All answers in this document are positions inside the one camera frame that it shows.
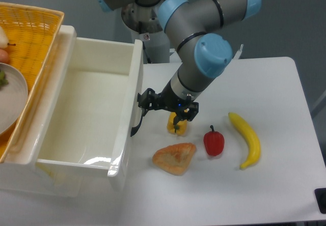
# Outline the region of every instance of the white table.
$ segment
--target white table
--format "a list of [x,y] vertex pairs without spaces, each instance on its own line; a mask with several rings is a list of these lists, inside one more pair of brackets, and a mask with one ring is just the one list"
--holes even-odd
[[[158,93],[179,64],[144,66],[143,90]],[[134,136],[125,188],[85,178],[77,198],[0,191],[1,225],[220,225],[326,219],[314,189],[326,169],[307,103],[290,58],[232,61],[197,99],[200,112],[186,137],[168,134],[169,113],[150,111]],[[243,116],[261,140],[256,166],[241,171],[247,145],[227,113]],[[207,157],[203,135],[213,124],[225,137],[220,158]],[[176,177],[151,157],[167,145],[197,146],[188,171]]]

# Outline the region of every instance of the bread slice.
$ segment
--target bread slice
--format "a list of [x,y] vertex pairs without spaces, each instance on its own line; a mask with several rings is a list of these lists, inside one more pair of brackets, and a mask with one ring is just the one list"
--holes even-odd
[[182,175],[187,170],[195,151],[196,146],[192,143],[175,144],[156,151],[152,161],[170,174]]

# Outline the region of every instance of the white plate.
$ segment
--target white plate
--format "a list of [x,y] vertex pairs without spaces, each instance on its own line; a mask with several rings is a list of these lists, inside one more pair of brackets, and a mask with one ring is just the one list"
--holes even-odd
[[0,134],[5,132],[20,116],[28,97],[24,76],[14,67],[0,63],[8,84],[0,87]]

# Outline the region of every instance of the banana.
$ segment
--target banana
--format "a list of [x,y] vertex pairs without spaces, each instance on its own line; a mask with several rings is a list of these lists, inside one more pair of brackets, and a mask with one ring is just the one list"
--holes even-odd
[[249,153],[244,163],[240,165],[240,169],[246,169],[258,162],[260,158],[260,141],[253,128],[238,114],[229,112],[229,119],[235,129],[244,137],[249,147]]

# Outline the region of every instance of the wicker basket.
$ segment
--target wicker basket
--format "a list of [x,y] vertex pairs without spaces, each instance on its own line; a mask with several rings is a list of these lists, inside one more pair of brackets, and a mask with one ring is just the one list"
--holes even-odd
[[26,114],[31,109],[39,89],[39,79],[46,67],[63,18],[64,13],[60,11],[0,3],[0,25],[6,32],[9,42],[16,44],[6,49],[10,57],[9,64],[23,74],[29,90],[26,106],[16,125],[0,136],[0,163],[4,162],[9,148],[15,144]]

